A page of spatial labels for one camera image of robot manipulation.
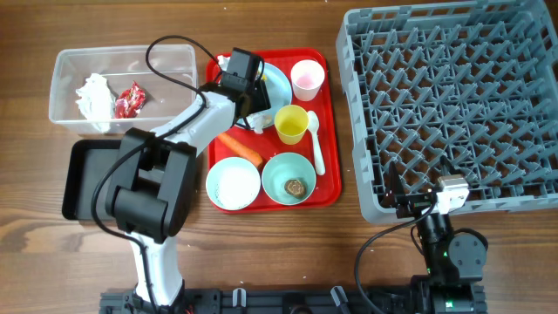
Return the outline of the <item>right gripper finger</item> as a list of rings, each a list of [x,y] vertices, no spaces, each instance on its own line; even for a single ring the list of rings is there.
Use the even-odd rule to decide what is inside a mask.
[[[441,178],[461,178],[462,173],[453,166],[453,164],[448,160],[445,155],[442,155],[439,159],[440,163],[440,177]]]
[[[398,174],[396,163],[392,161],[389,165],[388,180],[386,181],[386,193],[383,199],[385,208],[396,208],[406,203],[406,194],[403,183]]]

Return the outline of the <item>small white tissue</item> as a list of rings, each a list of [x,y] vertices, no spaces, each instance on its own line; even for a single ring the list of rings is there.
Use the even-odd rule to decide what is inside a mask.
[[[273,118],[264,113],[254,113],[248,116],[250,128],[256,134],[262,134],[263,129],[273,124]]]

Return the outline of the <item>light blue bowl with rice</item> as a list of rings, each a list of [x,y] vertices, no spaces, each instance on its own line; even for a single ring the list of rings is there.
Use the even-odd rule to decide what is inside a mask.
[[[236,211],[246,208],[259,195],[261,176],[248,160],[228,157],[215,163],[208,171],[206,191],[218,208]]]

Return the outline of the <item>red strawberry candy wrapper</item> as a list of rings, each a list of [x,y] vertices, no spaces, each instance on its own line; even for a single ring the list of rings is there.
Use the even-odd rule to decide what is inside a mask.
[[[146,102],[146,92],[133,81],[132,86],[123,91],[115,101],[116,119],[135,118]]]

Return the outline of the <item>large white tissue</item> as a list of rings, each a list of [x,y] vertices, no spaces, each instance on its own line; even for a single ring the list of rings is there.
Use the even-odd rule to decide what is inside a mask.
[[[116,98],[111,92],[107,79],[92,73],[85,84],[76,90],[76,104],[81,114],[93,121],[93,127],[100,133],[108,133],[110,120],[114,117]]]

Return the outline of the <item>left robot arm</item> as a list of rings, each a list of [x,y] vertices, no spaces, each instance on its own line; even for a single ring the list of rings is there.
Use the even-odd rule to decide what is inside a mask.
[[[117,223],[113,235],[134,250],[138,283],[133,306],[145,313],[174,313],[183,295],[176,234],[187,217],[198,155],[220,134],[271,107],[265,82],[231,78],[197,89],[182,113],[151,131],[132,128],[118,159],[95,187],[91,211],[106,188],[105,211]]]

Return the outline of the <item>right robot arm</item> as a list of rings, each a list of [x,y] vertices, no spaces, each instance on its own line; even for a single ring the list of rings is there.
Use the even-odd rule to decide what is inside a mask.
[[[409,218],[418,234],[412,241],[425,259],[427,274],[413,276],[409,285],[382,294],[390,313],[481,313],[487,310],[483,278],[488,241],[473,229],[455,229],[450,213],[465,205],[469,184],[443,156],[442,173],[426,193],[405,192],[395,163],[389,165],[385,206],[398,219]]]

